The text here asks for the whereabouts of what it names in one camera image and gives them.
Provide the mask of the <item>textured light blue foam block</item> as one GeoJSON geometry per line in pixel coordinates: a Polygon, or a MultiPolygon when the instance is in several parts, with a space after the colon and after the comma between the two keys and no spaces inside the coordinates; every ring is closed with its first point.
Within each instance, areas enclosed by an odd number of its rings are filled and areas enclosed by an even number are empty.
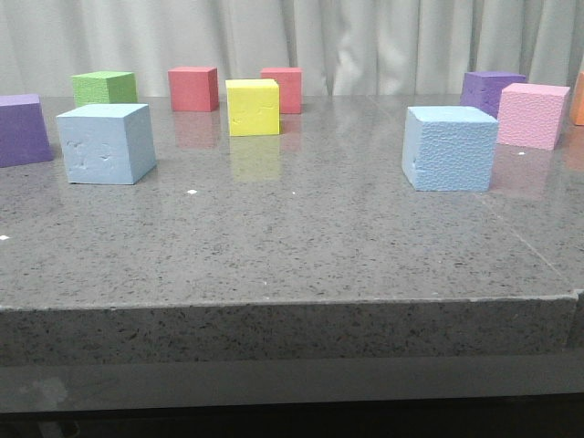
{"type": "Polygon", "coordinates": [[[498,121],[469,106],[407,109],[401,167],[417,191],[489,189],[498,121]]]}

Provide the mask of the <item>smooth light blue foam block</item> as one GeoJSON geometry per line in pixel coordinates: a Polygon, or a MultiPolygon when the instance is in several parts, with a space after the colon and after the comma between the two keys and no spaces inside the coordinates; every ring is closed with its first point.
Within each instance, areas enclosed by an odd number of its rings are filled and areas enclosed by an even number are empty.
{"type": "Polygon", "coordinates": [[[134,184],[156,166],[147,104],[88,104],[56,121],[70,183],[134,184]]]}

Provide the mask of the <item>red foam block behind yellow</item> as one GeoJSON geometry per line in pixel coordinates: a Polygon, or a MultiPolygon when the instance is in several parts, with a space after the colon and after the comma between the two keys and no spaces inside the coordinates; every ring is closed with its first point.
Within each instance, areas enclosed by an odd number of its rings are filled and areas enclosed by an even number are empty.
{"type": "Polygon", "coordinates": [[[280,112],[300,114],[302,110],[302,69],[262,68],[260,78],[272,78],[280,91],[280,112]]]}

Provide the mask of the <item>red foam block left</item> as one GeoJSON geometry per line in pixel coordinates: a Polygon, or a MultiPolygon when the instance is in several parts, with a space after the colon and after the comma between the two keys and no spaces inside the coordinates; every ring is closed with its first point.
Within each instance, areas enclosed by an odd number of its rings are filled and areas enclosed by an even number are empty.
{"type": "Polygon", "coordinates": [[[173,111],[210,112],[219,107],[217,68],[171,68],[168,80],[173,111]]]}

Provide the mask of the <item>grey-white curtain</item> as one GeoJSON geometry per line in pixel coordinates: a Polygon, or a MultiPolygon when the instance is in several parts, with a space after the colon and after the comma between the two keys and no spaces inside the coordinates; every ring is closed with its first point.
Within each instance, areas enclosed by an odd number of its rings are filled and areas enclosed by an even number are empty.
{"type": "Polygon", "coordinates": [[[571,85],[583,68],[580,1],[4,1],[1,90],[67,96],[74,74],[220,79],[299,67],[309,96],[456,94],[464,73],[506,70],[571,85]]]}

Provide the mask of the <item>purple foam block right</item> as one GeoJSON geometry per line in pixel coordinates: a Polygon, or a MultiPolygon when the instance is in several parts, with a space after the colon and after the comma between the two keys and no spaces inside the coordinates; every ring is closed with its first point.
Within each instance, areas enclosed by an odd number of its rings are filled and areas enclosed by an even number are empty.
{"type": "Polygon", "coordinates": [[[527,76],[505,71],[474,71],[464,74],[461,106],[478,108],[498,118],[501,93],[512,83],[526,83],[527,76]]]}

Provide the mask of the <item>purple foam block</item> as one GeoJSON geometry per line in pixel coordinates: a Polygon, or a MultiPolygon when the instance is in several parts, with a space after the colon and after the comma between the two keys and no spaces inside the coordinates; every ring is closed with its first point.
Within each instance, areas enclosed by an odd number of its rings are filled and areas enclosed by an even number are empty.
{"type": "Polygon", "coordinates": [[[464,74],[461,106],[478,108],[498,118],[501,93],[512,83],[526,83],[527,76],[505,71],[474,71],[464,74]]]}
{"type": "Polygon", "coordinates": [[[53,160],[37,94],[2,96],[0,117],[2,167],[53,160]]]}

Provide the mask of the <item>green foam block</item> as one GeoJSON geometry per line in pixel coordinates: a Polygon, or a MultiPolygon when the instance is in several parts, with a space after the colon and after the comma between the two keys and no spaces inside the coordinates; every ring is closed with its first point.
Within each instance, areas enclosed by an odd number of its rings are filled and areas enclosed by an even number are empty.
{"type": "Polygon", "coordinates": [[[71,77],[77,107],[88,104],[137,103],[133,72],[96,71],[71,77]]]}

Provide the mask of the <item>pink foam block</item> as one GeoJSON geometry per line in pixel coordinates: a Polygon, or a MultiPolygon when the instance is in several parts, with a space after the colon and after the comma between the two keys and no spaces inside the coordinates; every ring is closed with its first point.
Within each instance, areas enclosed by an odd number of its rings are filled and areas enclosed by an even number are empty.
{"type": "Polygon", "coordinates": [[[500,144],[555,149],[570,87],[513,83],[502,90],[498,111],[500,144]]]}

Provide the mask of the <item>purple foam block left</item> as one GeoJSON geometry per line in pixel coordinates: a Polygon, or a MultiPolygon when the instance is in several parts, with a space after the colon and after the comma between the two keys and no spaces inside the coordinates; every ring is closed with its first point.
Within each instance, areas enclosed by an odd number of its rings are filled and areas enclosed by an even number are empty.
{"type": "Polygon", "coordinates": [[[2,96],[0,117],[2,167],[53,160],[37,94],[2,96]]]}

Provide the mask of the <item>orange foam block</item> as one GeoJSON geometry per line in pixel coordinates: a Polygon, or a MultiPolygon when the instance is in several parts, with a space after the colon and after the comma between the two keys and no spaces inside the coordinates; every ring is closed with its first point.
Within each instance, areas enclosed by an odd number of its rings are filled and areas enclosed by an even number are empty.
{"type": "Polygon", "coordinates": [[[584,71],[580,71],[577,77],[569,117],[574,125],[584,125],[584,71]]]}

